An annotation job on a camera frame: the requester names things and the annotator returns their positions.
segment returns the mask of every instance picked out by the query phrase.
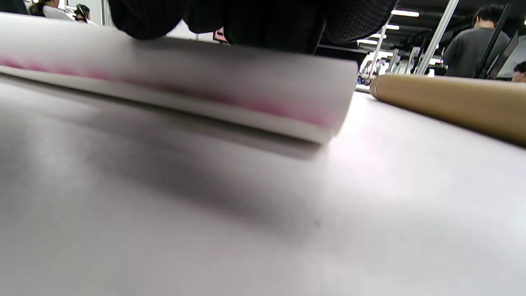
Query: pink stain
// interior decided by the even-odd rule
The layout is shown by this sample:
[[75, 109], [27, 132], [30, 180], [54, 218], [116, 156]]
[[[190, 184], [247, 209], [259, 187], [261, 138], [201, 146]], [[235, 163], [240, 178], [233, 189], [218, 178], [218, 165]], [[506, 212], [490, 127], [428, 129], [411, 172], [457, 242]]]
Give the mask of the pink stain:
[[30, 64], [28, 64], [26, 69], [33, 70], [33, 71], [40, 71], [40, 72], [48, 72], [48, 69], [46, 69], [46, 67], [36, 64], [34, 62], [31, 62]]
[[63, 74], [63, 75], [79, 76], [73, 70], [68, 69], [68, 68], [55, 68], [55, 70], [52, 72], [57, 73], [57, 74]]
[[[53, 71], [53, 69], [46, 68], [35, 62], [31, 62], [26, 67], [24, 67], [18, 61], [12, 58], [5, 58], [5, 57], [0, 58], [0, 65], [13, 67], [13, 68], [19, 68], [19, 69], [28, 69], [28, 70], [33, 70], [33, 71], [51, 72], [51, 73], [58, 73], [58, 74], [64, 74], [64, 75], [79, 76], [78, 73], [75, 73], [73, 70], [68, 69], [68, 68], [56, 68]], [[107, 73], [103, 71], [99, 71], [99, 70], [90, 70], [84, 76], [89, 77], [89, 78], [104, 80], [104, 81], [119, 81], [119, 82], [124, 82], [128, 84], [139, 85], [139, 86], [144, 86], [144, 87], [155, 88], [158, 90], [173, 92], [177, 94], [195, 96], [195, 97], [199, 97], [199, 98], [202, 98], [208, 101], [212, 101], [212, 102], [242, 107], [242, 108], [246, 108], [249, 110], [262, 112], [262, 113], [266, 113], [266, 114], [270, 114], [270, 115], [274, 115], [278, 117], [298, 120], [298, 121], [302, 121], [302, 122], [317, 125], [317, 126], [322, 126], [322, 127], [331, 126], [331, 124], [327, 122], [327, 120], [324, 120], [322, 117], [317, 116], [315, 112], [306, 112], [306, 110], [304, 110], [305, 112], [301, 112], [303, 113], [302, 115], [297, 115], [298, 110], [295, 110], [294, 112], [288, 112], [286, 108], [284, 108], [283, 106], [267, 102], [268, 100], [265, 97], [259, 98], [257, 100], [253, 100], [256, 102], [245, 103], [244, 100], [236, 100], [236, 98], [232, 98], [232, 97], [226, 97], [226, 96], [205, 93], [205, 92], [193, 92], [193, 91], [190, 91], [190, 90], [187, 90], [181, 87], [176, 87], [170, 84], [152, 83], [152, 82], [144, 81], [144, 80], [141, 80], [135, 77], [124, 77], [122, 79], [114, 79], [114, 78], [111, 78], [111, 76], [108, 75]]]
[[108, 75], [107, 73], [99, 70], [89, 70], [86, 74], [86, 77], [99, 79], [99, 80], [106, 80], [106, 81], [112, 81], [113, 79]]
[[11, 68], [18, 68], [18, 69], [24, 69], [25, 67], [22, 66], [21, 63], [19, 63], [16, 60], [13, 60], [12, 58], [4, 58], [0, 61], [0, 64], [3, 66], [8, 66]]

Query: woman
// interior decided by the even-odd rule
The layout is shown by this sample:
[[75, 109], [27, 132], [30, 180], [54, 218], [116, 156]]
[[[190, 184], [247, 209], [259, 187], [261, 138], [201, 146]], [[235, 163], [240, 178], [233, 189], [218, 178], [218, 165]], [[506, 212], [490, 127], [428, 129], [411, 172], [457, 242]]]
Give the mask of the woman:
[[512, 82], [525, 82], [526, 83], [526, 61], [518, 64], [514, 70]]
[[89, 25], [95, 25], [94, 22], [90, 21], [89, 7], [84, 4], [77, 4], [77, 9], [74, 11], [74, 19], [77, 22], [86, 23]]
[[59, 3], [60, 0], [40, 0], [29, 7], [29, 14], [72, 21], [64, 10], [58, 9]]

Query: white table surface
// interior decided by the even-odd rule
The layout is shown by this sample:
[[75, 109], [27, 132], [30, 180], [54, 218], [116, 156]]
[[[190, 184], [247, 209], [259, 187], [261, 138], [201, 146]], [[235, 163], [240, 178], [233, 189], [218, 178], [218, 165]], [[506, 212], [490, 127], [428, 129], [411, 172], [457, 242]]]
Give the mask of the white table surface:
[[524, 295], [524, 149], [356, 93], [328, 146], [0, 77], [0, 292]]

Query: computer monitor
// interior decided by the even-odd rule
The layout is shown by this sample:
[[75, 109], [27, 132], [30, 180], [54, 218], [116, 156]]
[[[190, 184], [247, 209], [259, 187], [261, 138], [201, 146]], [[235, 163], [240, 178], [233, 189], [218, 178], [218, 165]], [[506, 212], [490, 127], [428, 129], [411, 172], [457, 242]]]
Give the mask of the computer monitor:
[[495, 58], [495, 60], [493, 61], [493, 64], [491, 65], [487, 73], [488, 79], [497, 79], [497, 75], [504, 66], [504, 63], [508, 60], [508, 58], [510, 57], [511, 53], [515, 50], [517, 45], [519, 45], [519, 31], [515, 32], [510, 42], [504, 49], [504, 52], [499, 54], [497, 58]]

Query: gray shirt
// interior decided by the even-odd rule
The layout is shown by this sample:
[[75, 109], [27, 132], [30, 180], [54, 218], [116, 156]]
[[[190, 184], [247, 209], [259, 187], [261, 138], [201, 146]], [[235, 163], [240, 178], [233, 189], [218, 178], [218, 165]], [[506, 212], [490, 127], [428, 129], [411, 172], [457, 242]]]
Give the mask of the gray shirt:
[[[444, 52], [443, 60], [448, 65], [446, 76], [471, 77], [494, 31], [490, 28], [478, 28], [460, 32]], [[501, 54], [509, 41], [506, 33], [501, 32], [488, 60], [493, 61]]]

